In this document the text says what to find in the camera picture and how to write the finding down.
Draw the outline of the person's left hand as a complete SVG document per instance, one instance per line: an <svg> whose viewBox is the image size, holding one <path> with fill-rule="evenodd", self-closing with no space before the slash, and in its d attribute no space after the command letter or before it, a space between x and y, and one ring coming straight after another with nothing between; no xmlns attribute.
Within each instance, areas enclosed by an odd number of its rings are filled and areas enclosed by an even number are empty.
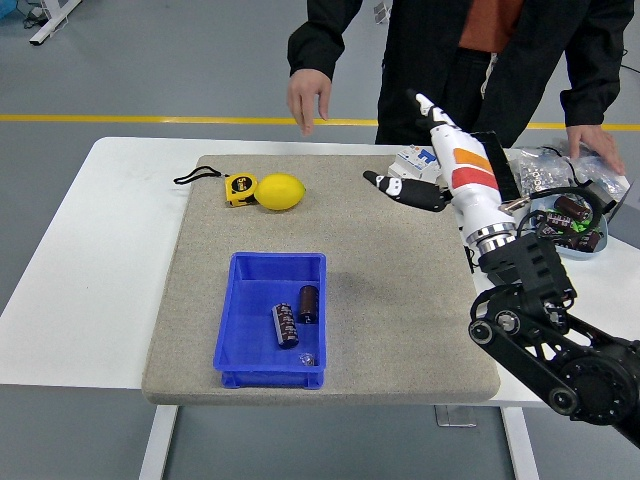
<svg viewBox="0 0 640 480"><path fill-rule="evenodd" d="M571 160L579 158L580 147L585 145L595 151L613 172L622 176L626 174L626 167L614 137L601 125L568 126L566 134Z"/></svg>

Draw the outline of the person's right hand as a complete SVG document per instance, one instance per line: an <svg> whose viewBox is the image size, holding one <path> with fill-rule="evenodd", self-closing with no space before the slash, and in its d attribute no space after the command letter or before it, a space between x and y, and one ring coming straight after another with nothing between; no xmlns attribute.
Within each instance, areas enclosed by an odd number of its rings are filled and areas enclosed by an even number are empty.
<svg viewBox="0 0 640 480"><path fill-rule="evenodd" d="M329 119L332 81L315 69L294 72L287 86L287 106L303 136L314 132L315 118Z"/></svg>

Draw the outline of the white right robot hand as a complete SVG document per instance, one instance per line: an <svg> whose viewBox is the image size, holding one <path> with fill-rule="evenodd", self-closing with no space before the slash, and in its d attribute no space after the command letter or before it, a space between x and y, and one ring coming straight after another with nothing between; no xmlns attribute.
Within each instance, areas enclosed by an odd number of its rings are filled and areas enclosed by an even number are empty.
<svg viewBox="0 0 640 480"><path fill-rule="evenodd" d="M394 201L440 212L451 204L462 217L466 243L485 252L515 240L515 220L501 209L498 182L484 146L462 130L425 95L408 92L419 106L419 128L427 131L446 189L415 179L366 171L363 177Z"/></svg>

